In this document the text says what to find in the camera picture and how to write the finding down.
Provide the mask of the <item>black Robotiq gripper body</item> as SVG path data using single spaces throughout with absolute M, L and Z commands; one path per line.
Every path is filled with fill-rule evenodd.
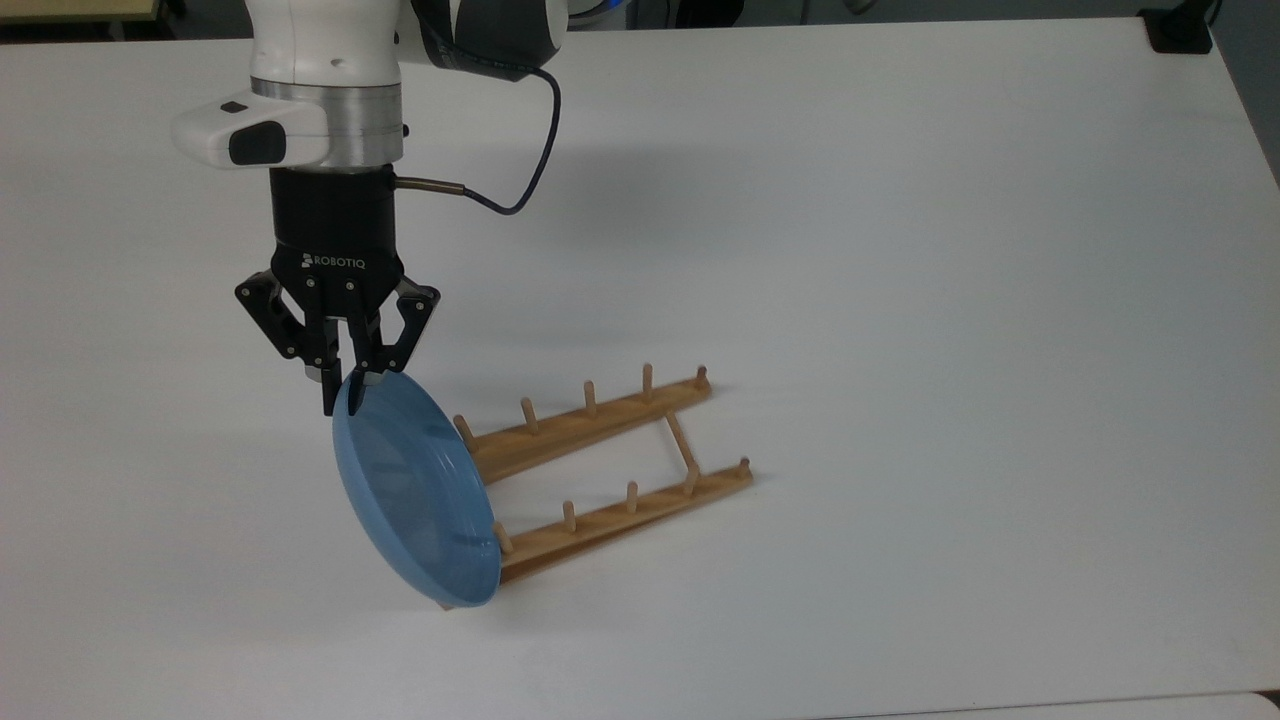
M 396 173 L 269 172 L 271 273 L 308 314 L 374 319 L 404 274 L 396 249 Z

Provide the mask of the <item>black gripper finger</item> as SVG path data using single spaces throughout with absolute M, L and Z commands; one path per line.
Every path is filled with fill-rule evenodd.
M 337 320 L 314 313 L 298 319 L 271 272 L 255 273 L 239 283 L 236 299 L 282 357 L 302 361 L 307 375 L 321 386 L 323 414 L 332 416 L 343 380 Z
M 369 377 L 404 370 L 442 299 L 439 290 L 413 282 L 398 283 L 394 293 L 402 327 L 396 341 L 388 345 L 381 337 L 380 311 L 365 299 L 360 283 L 347 284 L 347 325 L 355 351 L 348 413 L 357 413 L 364 404 Z

